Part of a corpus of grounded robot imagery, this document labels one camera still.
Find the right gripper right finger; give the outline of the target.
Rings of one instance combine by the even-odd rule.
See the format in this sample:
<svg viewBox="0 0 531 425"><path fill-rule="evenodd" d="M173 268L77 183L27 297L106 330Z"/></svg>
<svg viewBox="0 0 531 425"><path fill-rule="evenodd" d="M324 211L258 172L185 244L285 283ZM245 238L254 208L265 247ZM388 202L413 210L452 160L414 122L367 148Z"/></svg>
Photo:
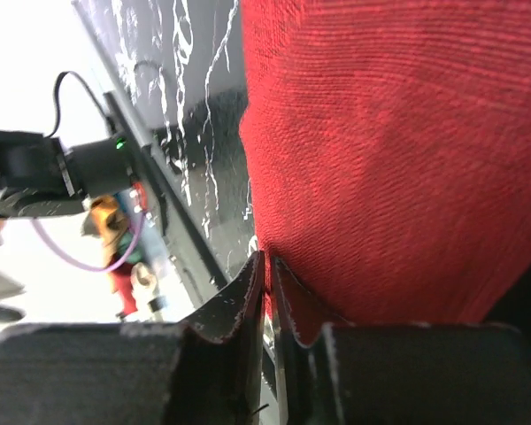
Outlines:
<svg viewBox="0 0 531 425"><path fill-rule="evenodd" d="M354 326L271 261L283 424L531 424L531 347L502 324Z"/></svg>

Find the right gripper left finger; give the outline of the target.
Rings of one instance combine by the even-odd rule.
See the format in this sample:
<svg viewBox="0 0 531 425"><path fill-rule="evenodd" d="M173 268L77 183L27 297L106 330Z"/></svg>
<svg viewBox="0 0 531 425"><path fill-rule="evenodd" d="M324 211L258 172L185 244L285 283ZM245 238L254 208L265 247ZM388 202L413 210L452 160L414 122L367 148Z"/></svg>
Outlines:
<svg viewBox="0 0 531 425"><path fill-rule="evenodd" d="M0 333L0 424L256 424L265 260L176 323Z"/></svg>

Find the dark red cloth napkin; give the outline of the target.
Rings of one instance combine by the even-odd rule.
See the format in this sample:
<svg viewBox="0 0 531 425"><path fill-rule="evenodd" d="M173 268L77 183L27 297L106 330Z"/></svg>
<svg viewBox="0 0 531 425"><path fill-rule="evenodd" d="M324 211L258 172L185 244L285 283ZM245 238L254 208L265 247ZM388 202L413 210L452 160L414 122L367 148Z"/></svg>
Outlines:
<svg viewBox="0 0 531 425"><path fill-rule="evenodd" d="M245 1L260 247L341 316L482 321L531 266L531 1Z"/></svg>

